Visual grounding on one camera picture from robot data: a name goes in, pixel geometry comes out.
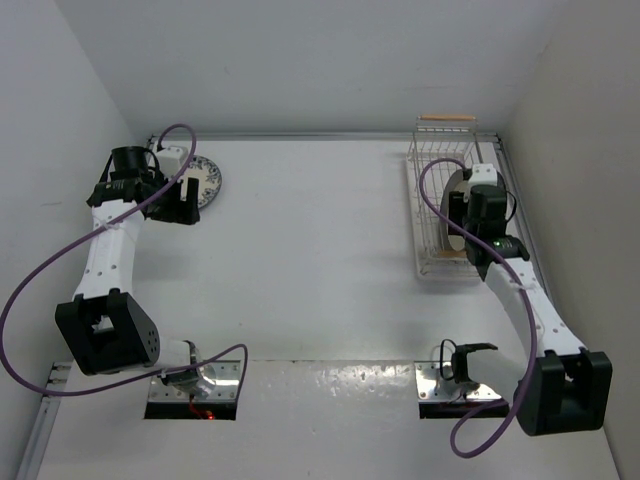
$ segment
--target white wire dish rack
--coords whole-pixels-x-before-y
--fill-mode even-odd
[[[432,160],[455,158],[467,167],[482,163],[476,136],[476,118],[470,115],[422,115],[407,154],[409,204],[418,277],[421,279],[478,279],[464,252],[462,237],[449,235],[447,226],[424,203],[418,189],[420,174]],[[425,177],[429,200],[447,214],[451,191],[462,191],[462,171],[453,163],[435,165]]]

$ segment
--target white table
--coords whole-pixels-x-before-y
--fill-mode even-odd
[[[222,191],[196,226],[145,224],[134,295],[163,335],[205,355],[248,344],[238,419],[143,420],[147,382],[65,399],[38,478],[614,478],[603,431],[529,438],[514,424],[488,453],[461,460],[449,448],[453,420],[418,418],[411,361],[434,358],[442,338],[523,352],[484,285],[416,279],[407,148],[199,143]],[[67,389],[111,381],[73,369]],[[462,447],[497,423],[470,422]]]

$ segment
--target blue and white plate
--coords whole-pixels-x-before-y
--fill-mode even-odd
[[[206,157],[195,155],[183,179],[198,179],[198,208],[204,208],[213,202],[222,186],[222,174],[218,166]],[[187,182],[182,184],[182,200],[187,198]]]

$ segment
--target gray wall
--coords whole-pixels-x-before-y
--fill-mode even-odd
[[[639,18],[637,0],[574,1],[507,135],[557,305],[613,361],[606,429],[629,479],[640,476]]]
[[[566,0],[57,0],[135,133],[504,125]]]
[[[91,228],[84,201],[109,149],[132,137],[53,2],[0,2],[0,58],[4,301],[46,256]],[[7,353],[37,384],[53,360],[69,358],[53,313],[73,294],[84,256],[72,253],[36,279],[10,315]],[[0,479],[14,477],[39,401],[0,369]]]

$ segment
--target white wall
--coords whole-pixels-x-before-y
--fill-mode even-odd
[[[640,3],[576,0],[558,24],[507,146],[554,298],[614,379],[606,430],[640,476]]]
[[[49,0],[0,2],[0,299],[45,257],[91,227],[84,201],[112,147],[130,130]],[[9,318],[7,353],[44,384],[69,358],[55,305],[67,301],[83,253],[61,260],[25,292]],[[0,479],[17,471],[39,396],[0,369]]]
[[[502,127],[566,0],[57,0],[134,131]]]

